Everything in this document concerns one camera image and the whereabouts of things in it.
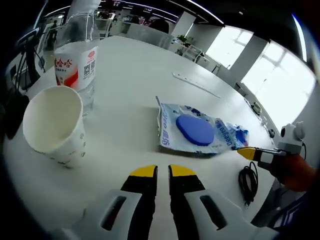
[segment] window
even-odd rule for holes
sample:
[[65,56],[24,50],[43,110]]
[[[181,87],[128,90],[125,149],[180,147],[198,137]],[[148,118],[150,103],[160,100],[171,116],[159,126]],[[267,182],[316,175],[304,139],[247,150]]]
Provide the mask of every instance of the window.
[[293,53],[271,42],[241,82],[260,102],[280,132],[304,109],[316,78]]
[[252,36],[253,33],[250,31],[226,26],[216,36],[206,54],[230,69]]

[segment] qr code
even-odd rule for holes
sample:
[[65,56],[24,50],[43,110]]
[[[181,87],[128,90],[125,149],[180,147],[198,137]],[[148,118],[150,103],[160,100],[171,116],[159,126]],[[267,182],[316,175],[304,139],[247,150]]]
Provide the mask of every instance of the qr code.
[[90,73],[90,64],[84,67],[84,75],[88,75]]
[[91,63],[91,71],[93,71],[95,69],[95,63],[96,63],[95,60]]

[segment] desk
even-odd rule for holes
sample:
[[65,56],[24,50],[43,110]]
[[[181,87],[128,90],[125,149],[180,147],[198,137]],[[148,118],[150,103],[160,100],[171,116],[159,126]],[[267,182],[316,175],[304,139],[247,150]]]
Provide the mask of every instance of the desk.
[[[113,36],[100,41],[92,112],[84,119],[86,161],[66,169],[32,151],[22,125],[13,140],[4,142],[10,177],[26,208],[45,230],[68,226],[84,208],[110,189],[119,189],[136,168],[158,165],[156,208],[149,239],[175,239],[170,212],[168,165],[193,169],[203,185],[220,192],[243,209],[251,221],[264,203],[274,178],[259,168],[254,202],[244,206],[239,171],[249,164],[235,151],[210,159],[169,155],[158,151],[158,104],[197,108],[209,116],[240,124],[249,130],[251,146],[272,148],[266,130],[244,98],[203,67],[168,50],[137,40]],[[221,98],[173,77],[172,72],[215,88]],[[51,68],[27,92],[32,98],[56,84]]]

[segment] blue sponge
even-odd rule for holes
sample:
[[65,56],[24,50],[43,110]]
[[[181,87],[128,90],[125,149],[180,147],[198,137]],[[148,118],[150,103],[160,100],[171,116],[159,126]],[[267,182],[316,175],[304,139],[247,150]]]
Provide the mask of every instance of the blue sponge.
[[175,121],[183,136],[198,146],[208,146],[215,139],[214,127],[204,119],[181,115]]

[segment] paper cup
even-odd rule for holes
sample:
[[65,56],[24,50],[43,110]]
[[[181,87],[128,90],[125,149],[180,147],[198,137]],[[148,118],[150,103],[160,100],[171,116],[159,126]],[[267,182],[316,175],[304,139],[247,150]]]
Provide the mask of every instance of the paper cup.
[[36,152],[66,167],[75,167],[85,156],[86,133],[79,94],[67,86],[39,92],[23,116],[23,135]]

